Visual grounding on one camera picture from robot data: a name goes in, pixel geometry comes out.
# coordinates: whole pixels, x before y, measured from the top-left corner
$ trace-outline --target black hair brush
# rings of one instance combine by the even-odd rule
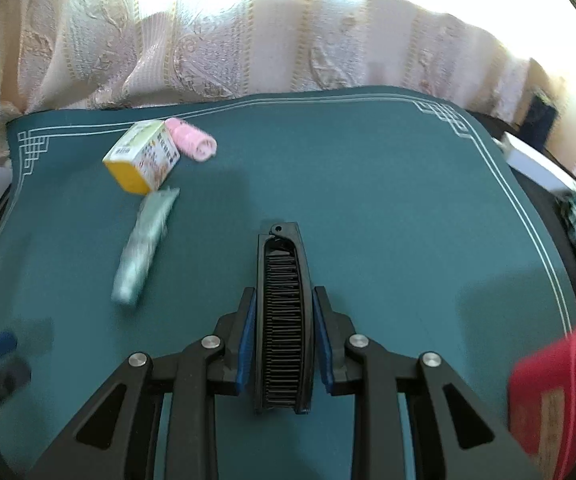
[[[259,235],[255,411],[292,408],[308,413],[314,336],[312,291],[295,222]]]

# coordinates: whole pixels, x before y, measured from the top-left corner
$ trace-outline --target lace curtain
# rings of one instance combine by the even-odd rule
[[[512,122],[528,54],[407,0],[0,0],[0,165],[5,123],[48,108],[386,84]]]

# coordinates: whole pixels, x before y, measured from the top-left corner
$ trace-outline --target green table mat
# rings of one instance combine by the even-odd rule
[[[217,140],[182,160],[181,192],[140,309],[111,304],[140,196],[101,159],[133,121],[177,115]],[[183,349],[255,285],[257,234],[299,223],[312,283],[393,352],[439,352],[506,416],[513,364],[576,323],[562,262],[485,129],[398,88],[258,95],[213,104],[41,112],[8,125],[14,180],[0,225],[0,330],[33,379],[4,406],[0,446],[28,468],[134,351]],[[219,398],[222,479],[350,474],[353,402],[255,416]]]

